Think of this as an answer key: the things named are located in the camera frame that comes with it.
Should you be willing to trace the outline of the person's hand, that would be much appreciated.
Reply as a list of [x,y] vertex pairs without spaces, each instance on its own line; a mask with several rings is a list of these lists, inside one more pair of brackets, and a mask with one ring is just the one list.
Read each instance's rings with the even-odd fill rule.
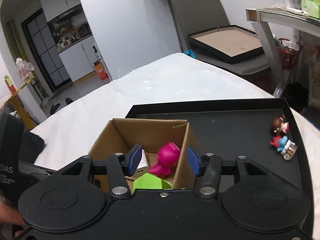
[[13,239],[26,228],[20,212],[1,202],[1,239]]

